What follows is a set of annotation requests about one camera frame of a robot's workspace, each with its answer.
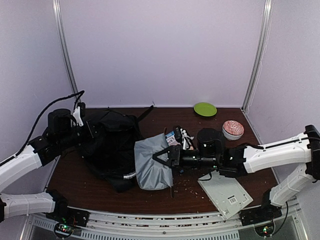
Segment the grey pencil pouch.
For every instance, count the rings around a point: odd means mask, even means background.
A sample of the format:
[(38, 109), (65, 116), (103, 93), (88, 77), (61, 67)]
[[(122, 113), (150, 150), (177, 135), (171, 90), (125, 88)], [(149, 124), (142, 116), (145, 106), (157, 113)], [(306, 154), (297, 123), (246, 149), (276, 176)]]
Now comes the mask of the grey pencil pouch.
[(140, 189), (159, 191), (173, 187), (172, 169), (153, 159), (153, 154), (168, 147), (164, 133), (135, 143), (134, 164), (136, 180)]

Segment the black student backpack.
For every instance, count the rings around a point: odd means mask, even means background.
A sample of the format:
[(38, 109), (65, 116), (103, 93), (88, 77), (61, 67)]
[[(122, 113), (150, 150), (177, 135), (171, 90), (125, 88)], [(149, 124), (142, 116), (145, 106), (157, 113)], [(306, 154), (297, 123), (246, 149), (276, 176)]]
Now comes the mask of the black student backpack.
[(147, 108), (140, 116), (115, 110), (102, 110), (89, 115), (93, 138), (77, 147), (77, 151), (91, 173), (111, 184), (118, 193), (135, 185), (135, 143), (144, 139), (139, 122), (152, 110)]

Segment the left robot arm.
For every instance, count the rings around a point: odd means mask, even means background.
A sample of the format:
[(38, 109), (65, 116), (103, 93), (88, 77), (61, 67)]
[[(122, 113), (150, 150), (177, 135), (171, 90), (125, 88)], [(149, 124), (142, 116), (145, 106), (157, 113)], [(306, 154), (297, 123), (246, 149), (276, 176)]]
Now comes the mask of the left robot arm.
[[(86, 122), (83, 126), (70, 126), (66, 131), (49, 129), (27, 142), (20, 153), (0, 163), (0, 189), (3, 191), (16, 180), (33, 170), (46, 166), (63, 151), (79, 147), (97, 137), (98, 130)], [(72, 218), (67, 199), (56, 190), (35, 194), (0, 194), (0, 220), (33, 213), (53, 214), (61, 222)]]

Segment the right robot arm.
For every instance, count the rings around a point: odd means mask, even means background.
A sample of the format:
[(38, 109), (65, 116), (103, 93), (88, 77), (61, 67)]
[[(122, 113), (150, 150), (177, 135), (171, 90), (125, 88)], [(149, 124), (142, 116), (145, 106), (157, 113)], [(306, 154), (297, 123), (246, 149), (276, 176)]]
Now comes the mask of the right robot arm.
[(256, 210), (259, 220), (268, 220), (292, 196), (307, 184), (320, 179), (320, 133), (314, 125), (294, 137), (263, 145), (243, 143), (226, 148), (221, 132), (202, 141), (197, 150), (169, 146), (152, 155), (152, 159), (167, 167), (211, 168), (222, 176), (238, 178), (263, 169), (297, 163), (284, 181), (263, 194)]

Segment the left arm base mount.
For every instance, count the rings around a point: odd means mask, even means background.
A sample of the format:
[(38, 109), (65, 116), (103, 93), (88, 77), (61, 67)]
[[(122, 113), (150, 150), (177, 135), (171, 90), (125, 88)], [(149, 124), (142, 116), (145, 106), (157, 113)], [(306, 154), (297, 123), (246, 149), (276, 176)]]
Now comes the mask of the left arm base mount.
[(86, 210), (69, 207), (68, 200), (57, 190), (47, 190), (54, 202), (53, 212), (45, 213), (46, 218), (56, 221), (53, 233), (58, 239), (69, 238), (74, 231), (86, 227), (90, 213)]

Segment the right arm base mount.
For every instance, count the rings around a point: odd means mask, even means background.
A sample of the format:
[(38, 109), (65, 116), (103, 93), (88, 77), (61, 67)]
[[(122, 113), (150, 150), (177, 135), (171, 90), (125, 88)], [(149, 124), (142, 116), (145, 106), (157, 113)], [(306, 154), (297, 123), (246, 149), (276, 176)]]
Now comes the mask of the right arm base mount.
[(282, 207), (271, 204), (270, 192), (271, 189), (263, 194), (260, 206), (243, 209), (239, 212), (242, 226), (255, 225), (255, 233), (263, 238), (271, 238), (277, 234), (288, 217), (286, 213), (284, 221), (280, 227), (276, 229), (275, 219), (283, 215)]

